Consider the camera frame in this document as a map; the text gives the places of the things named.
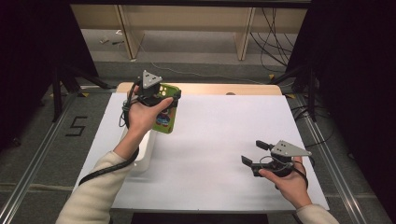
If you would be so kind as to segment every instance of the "handheld controller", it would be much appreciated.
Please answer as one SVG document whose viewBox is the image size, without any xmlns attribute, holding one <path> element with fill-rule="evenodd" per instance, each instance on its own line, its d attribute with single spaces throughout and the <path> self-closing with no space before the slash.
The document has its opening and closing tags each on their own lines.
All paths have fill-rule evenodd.
<svg viewBox="0 0 396 224">
<path fill-rule="evenodd" d="M 138 77 L 137 81 L 134 82 L 132 86 L 128 98 L 122 104 L 122 115 L 125 125 L 129 128 L 129 109 L 132 104 L 139 102 L 142 105 L 146 106 L 155 106 L 159 104 L 163 99 L 172 97 L 174 100 L 172 104 L 170 104 L 165 110 L 168 109 L 176 109 L 178 104 L 178 99 L 181 97 L 181 90 L 176 87 L 173 87 L 172 94 L 166 94 L 166 92 L 162 91 L 162 77 L 157 77 L 146 70 L 143 72 L 142 77 Z M 133 96 L 134 88 L 138 86 L 138 90 L 136 95 Z"/>
<path fill-rule="evenodd" d="M 304 178 L 306 185 L 308 186 L 308 180 L 306 179 L 305 174 L 294 168 L 294 163 L 297 161 L 293 161 L 291 158 L 311 156 L 312 153 L 310 151 L 306 151 L 282 140 L 279 141 L 275 146 L 257 140 L 256 147 L 262 148 L 264 150 L 270 150 L 271 156 L 262 157 L 262 159 L 272 158 L 273 160 L 268 163 L 263 163 L 262 160 L 260 160 L 260 163 L 253 163 L 253 161 L 247 157 L 241 156 L 242 163 L 251 168 L 254 176 L 262 177 L 259 173 L 260 169 L 269 170 L 279 177 L 287 176 L 292 171 L 295 171 Z"/>
</svg>

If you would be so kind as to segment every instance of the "black strap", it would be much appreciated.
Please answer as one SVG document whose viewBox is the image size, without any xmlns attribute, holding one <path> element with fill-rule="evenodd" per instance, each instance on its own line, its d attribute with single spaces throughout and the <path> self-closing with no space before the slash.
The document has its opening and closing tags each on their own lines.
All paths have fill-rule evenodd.
<svg viewBox="0 0 396 224">
<path fill-rule="evenodd" d="M 305 180 L 306 188 L 308 189 L 308 178 L 306 178 L 306 175 L 303 174 L 303 172 L 301 172 L 301 171 L 299 171 L 298 169 L 296 169 L 294 166 L 291 166 L 290 169 L 293 170 L 293 171 L 295 171 L 297 174 L 299 174 L 300 176 L 303 177 L 303 179 Z"/>
<path fill-rule="evenodd" d="M 131 90 L 129 91 L 128 97 L 126 101 L 122 104 L 122 113 L 120 115 L 120 121 L 119 121 L 119 126 L 123 127 L 126 125 L 127 128 L 129 128 L 129 109 L 131 108 L 131 105 L 133 104 L 132 102 L 132 96 L 134 94 L 134 87 L 138 84 L 139 82 L 135 82 L 134 85 L 132 85 Z"/>
<path fill-rule="evenodd" d="M 84 176 L 79 181 L 78 185 L 80 186 L 81 184 L 87 182 L 88 180 L 94 179 L 94 178 L 98 177 L 99 175 L 105 175 L 110 172 L 113 172 L 113 171 L 116 171 L 116 170 L 119 170 L 119 169 L 122 169 L 122 168 L 128 166 L 129 164 L 134 162 L 134 160 L 136 160 L 138 154 L 139 154 L 139 147 L 137 148 L 136 152 L 134 153 L 134 155 L 132 155 L 132 157 L 129 160 L 119 163 L 117 165 L 113 165 L 113 166 L 104 168 L 102 170 L 95 171 L 93 173 L 90 173 L 90 174 Z"/>
</svg>

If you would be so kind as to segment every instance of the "metal bracket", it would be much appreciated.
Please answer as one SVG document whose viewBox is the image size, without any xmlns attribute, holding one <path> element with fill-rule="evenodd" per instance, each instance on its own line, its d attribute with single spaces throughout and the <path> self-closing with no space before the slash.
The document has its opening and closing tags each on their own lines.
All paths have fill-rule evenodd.
<svg viewBox="0 0 396 224">
<path fill-rule="evenodd" d="M 146 70 L 143 71 L 143 89 L 150 88 L 155 84 L 160 83 L 163 80 L 162 77 L 157 77 Z"/>
<path fill-rule="evenodd" d="M 280 140 L 272 149 L 271 153 L 282 157 L 311 156 L 312 153 L 293 144 Z"/>
</svg>

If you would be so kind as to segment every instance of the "white table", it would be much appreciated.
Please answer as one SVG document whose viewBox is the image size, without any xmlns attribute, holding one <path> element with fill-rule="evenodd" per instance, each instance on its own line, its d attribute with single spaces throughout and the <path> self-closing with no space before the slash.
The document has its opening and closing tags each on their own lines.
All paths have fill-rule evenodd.
<svg viewBox="0 0 396 224">
<path fill-rule="evenodd" d="M 78 177 L 120 141 L 121 103 L 113 93 L 92 148 Z M 256 140 L 279 140 L 304 147 L 284 96 L 182 95 L 175 129 L 158 133 L 149 168 L 131 173 L 113 208 L 139 212 L 270 213 L 294 211 L 270 181 L 254 177 L 241 162 L 269 152 Z M 304 166 L 313 203 L 329 209 L 308 158 Z"/>
</svg>

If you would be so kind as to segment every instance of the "knitted sleeve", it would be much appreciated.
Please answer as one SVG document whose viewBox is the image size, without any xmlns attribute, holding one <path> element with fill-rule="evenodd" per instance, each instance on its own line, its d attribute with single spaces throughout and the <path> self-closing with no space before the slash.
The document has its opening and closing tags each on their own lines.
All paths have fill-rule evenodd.
<svg viewBox="0 0 396 224">
<path fill-rule="evenodd" d="M 337 224 L 338 221 L 322 206 L 310 204 L 297 210 L 298 218 L 304 224 Z"/>
<path fill-rule="evenodd" d="M 110 151 L 96 163 L 91 173 L 123 161 L 125 161 L 123 158 Z M 133 167 L 134 163 L 78 186 L 64 205 L 56 223 L 108 224 L 110 208 L 125 177 Z"/>
</svg>

